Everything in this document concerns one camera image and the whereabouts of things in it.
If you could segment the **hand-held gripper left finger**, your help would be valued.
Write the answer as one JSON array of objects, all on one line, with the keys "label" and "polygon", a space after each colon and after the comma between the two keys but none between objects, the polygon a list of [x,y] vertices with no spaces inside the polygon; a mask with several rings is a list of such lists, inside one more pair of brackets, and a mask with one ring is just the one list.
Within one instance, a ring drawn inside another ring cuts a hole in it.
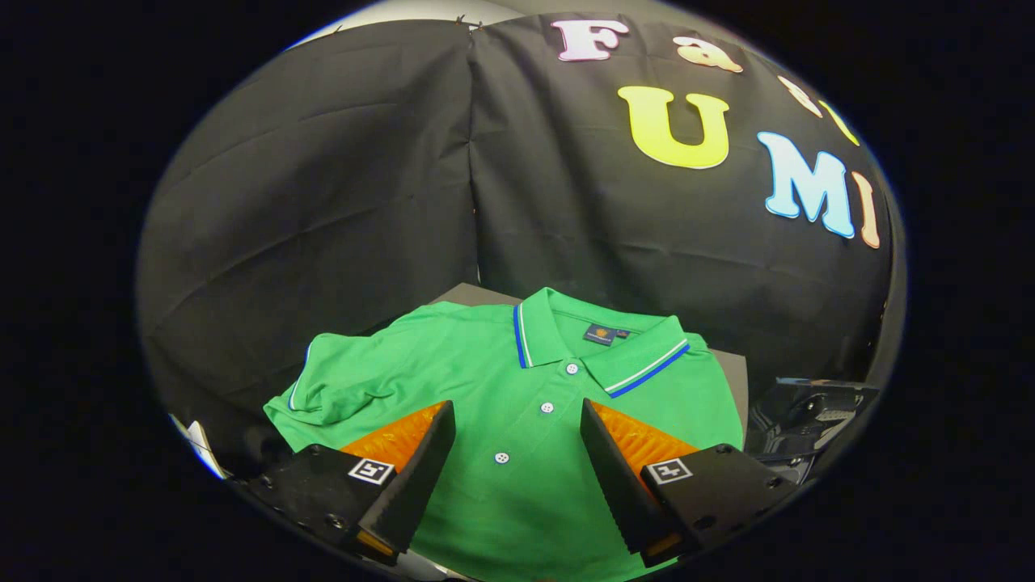
[{"label": "hand-held gripper left finger", "polygon": [[329,548],[395,566],[455,436],[454,403],[442,401],[339,449],[308,445],[243,482],[243,493]]}]

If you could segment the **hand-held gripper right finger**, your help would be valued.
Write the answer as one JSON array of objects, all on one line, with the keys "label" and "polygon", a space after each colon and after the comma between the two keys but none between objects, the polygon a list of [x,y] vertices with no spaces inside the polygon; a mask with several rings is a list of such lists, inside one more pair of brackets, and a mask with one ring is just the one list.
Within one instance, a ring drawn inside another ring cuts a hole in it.
[{"label": "hand-held gripper right finger", "polygon": [[611,518],[645,568],[727,544],[800,489],[735,446],[699,449],[592,400],[581,405],[580,434]]}]

